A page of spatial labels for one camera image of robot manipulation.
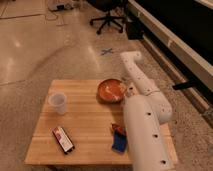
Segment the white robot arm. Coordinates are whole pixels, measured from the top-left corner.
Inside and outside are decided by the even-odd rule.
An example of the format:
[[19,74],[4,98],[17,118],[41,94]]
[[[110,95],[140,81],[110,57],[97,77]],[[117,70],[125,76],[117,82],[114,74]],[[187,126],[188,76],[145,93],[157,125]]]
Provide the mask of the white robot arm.
[[164,93],[136,64],[139,51],[120,54],[138,92],[125,98],[123,113],[134,171],[170,171],[169,156],[160,126],[172,116],[172,106]]

